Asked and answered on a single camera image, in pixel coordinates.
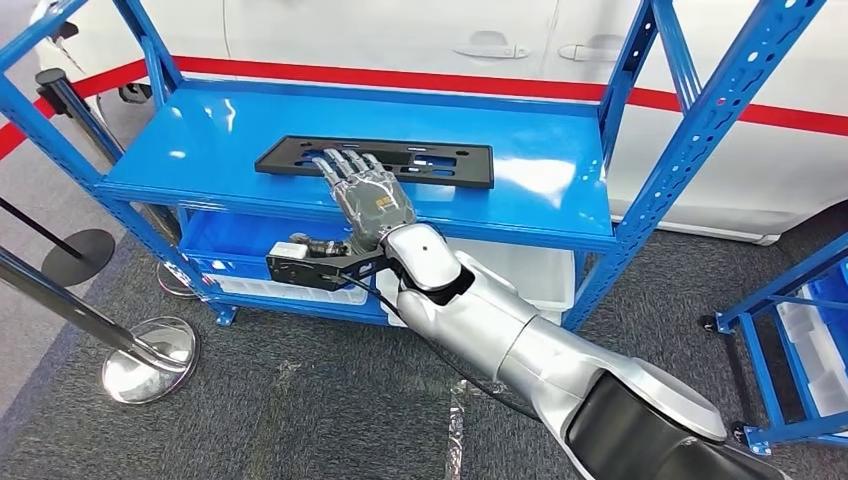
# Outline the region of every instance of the gray carpet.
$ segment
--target gray carpet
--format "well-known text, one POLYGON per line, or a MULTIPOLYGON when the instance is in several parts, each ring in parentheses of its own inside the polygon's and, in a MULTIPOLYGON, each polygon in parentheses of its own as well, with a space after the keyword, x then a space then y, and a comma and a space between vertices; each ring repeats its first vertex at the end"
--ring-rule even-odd
MULTIPOLYGON (((730 369, 726 340, 738 346, 738 339, 707 334, 695 321, 844 231, 844 212, 790 232, 780 248, 655 233, 581 334, 669 370, 728 423, 746 411, 757 417, 746 420, 762 422, 756 390, 740 394, 730 369), (751 405, 740 400, 746 395, 751 405)), ((106 349, 80 337, 9 432, 0 478, 446 478, 450 388, 459 379, 409 332, 251 310, 232 327, 216 327, 201 304, 161 293, 154 267, 125 240, 110 266, 114 277, 92 286, 92 301, 125 323, 157 315, 191 321, 203 341, 195 376, 155 404, 117 405, 97 385, 106 349)), ((740 380, 751 387, 740 352, 740 380)), ((479 395, 460 401, 460 478, 576 478, 538 425, 479 395)), ((795 444, 774 453, 769 461, 796 480, 848 476, 845 450, 795 444)))

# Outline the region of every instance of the chrome stanchion base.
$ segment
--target chrome stanchion base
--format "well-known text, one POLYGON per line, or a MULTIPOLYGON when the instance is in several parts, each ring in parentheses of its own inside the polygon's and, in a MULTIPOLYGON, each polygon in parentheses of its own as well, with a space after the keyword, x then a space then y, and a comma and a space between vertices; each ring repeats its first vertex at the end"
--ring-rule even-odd
POLYGON ((66 238, 65 243, 83 257, 74 258, 56 246, 41 264, 41 272, 63 287, 79 285, 97 275, 115 253, 115 237, 105 230, 83 230, 66 238))
POLYGON ((184 362, 186 369, 181 373, 157 370, 116 350, 106 358, 102 371, 103 388, 116 401, 152 402, 191 376, 200 358, 200 343, 191 325, 179 318, 159 317, 131 328, 130 332, 159 353, 184 362))
POLYGON ((162 263, 156 264, 156 281, 159 282, 159 286, 162 287, 162 290, 165 290, 177 298, 197 298, 197 295, 195 295, 194 292, 185 286, 185 284, 177 277, 171 274, 171 272, 165 268, 162 263))

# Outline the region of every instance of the blue shelf frame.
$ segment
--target blue shelf frame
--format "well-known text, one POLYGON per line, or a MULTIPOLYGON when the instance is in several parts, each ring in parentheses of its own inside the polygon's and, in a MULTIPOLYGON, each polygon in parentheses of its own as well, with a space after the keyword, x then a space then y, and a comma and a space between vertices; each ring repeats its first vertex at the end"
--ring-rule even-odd
POLYGON ((777 311, 777 305, 783 302, 818 308, 848 309, 848 303, 796 297, 796 294, 804 285, 824 275, 843 277, 846 259, 848 259, 848 233, 825 245, 739 304, 725 312, 716 314, 718 332, 731 334, 738 327, 751 356, 754 376, 760 389, 769 422, 768 427, 753 425, 744 427, 748 446, 756 454, 767 455, 771 453, 771 445, 798 441, 848 446, 848 438, 834 435, 834 433, 848 431, 848 411, 824 417, 819 414, 808 387, 809 380, 801 363, 801 358, 794 345, 789 341, 789 336, 777 311), (789 369, 792 372, 792 379, 804 410, 806 417, 804 420, 787 423, 783 418, 783 412, 772 382, 772 375, 766 364, 754 325, 755 319, 757 321, 769 319, 775 322, 781 345, 789 363, 789 369))
MULTIPOLYGON (((564 328, 577 330, 586 321, 824 1, 761 0, 703 88, 671 0, 641 2, 604 96, 599 104, 589 106, 597 116, 604 166, 609 167, 627 97, 636 84, 657 32, 660 32, 668 56, 683 120, 613 235, 570 239, 570 244, 577 250, 578 279, 583 278, 582 265, 586 253, 596 253, 597 259, 580 282, 574 307, 564 314, 564 328)), ((0 70, 5 72, 84 3, 85 0, 60 0, 50 7, 43 18, 0 49, 0 70)), ((140 1, 114 0, 114 3, 142 47, 154 103, 162 106, 168 96, 183 84, 183 76, 140 1)), ((229 324, 240 305, 316 313, 369 323, 374 321, 375 313, 382 315, 379 311, 360 314, 357 309, 340 311, 337 306, 330 308, 313 304, 310 308, 297 302, 215 295, 191 262, 159 237, 132 209, 129 201, 139 199, 121 197, 115 191, 98 188, 102 175, 35 110, 5 75, 0 78, 0 111, 136 235, 175 275, 185 279, 201 300, 216 312, 220 324, 229 324)), ((232 210, 238 211, 238 205, 223 207, 227 210, 234 207, 232 210)), ((460 233, 474 237, 471 231, 460 233)), ((540 239, 530 243, 544 242, 540 239)))

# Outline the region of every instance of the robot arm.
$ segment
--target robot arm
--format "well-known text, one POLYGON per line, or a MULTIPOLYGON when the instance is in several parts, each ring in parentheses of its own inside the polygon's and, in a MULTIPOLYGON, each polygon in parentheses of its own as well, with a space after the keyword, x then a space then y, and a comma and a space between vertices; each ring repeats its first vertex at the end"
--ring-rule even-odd
POLYGON ((526 399, 585 478, 787 478, 725 446, 707 399, 545 320, 429 225, 394 230, 383 246, 401 272, 397 307, 407 326, 526 399))
MULTIPOLYGON (((415 223, 394 175, 370 155, 313 161, 353 226, 344 258, 269 255, 275 280, 336 289, 390 267, 407 326, 530 403, 580 474, 594 480, 782 480, 724 445, 721 415, 659 368, 603 349, 539 315, 516 288, 432 227, 415 223)), ((323 256, 326 248, 321 248, 323 256)))

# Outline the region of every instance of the white storage bin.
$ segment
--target white storage bin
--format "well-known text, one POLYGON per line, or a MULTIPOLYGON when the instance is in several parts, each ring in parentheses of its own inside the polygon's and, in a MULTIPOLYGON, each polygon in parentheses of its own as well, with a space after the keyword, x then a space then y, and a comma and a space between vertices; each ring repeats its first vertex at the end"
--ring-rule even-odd
MULTIPOLYGON (((811 298, 806 286, 798 296, 811 298)), ((830 331, 822 321, 818 308, 781 303, 777 305, 777 311, 787 337, 801 359, 809 381, 808 388, 819 415, 827 416, 848 411, 848 374, 845 372, 845 362, 830 331)))
MULTIPOLYGON (((518 293, 559 325, 563 312, 574 306, 574 255, 570 250, 527 247, 506 243, 448 238, 453 250, 461 250, 515 285, 518 293)), ((398 280, 393 272, 377 273, 377 288, 392 303, 397 301, 398 280)), ((389 314, 389 324, 405 326, 389 314)))
MULTIPOLYGON (((359 287, 348 287, 335 292, 328 292, 319 288, 299 287, 271 280, 255 280, 214 274, 206 274, 206 276, 218 282, 221 290, 227 293, 346 305, 364 305, 368 300, 368 292, 359 287)), ((363 281, 368 283, 371 279, 369 277, 363 279, 363 281)))

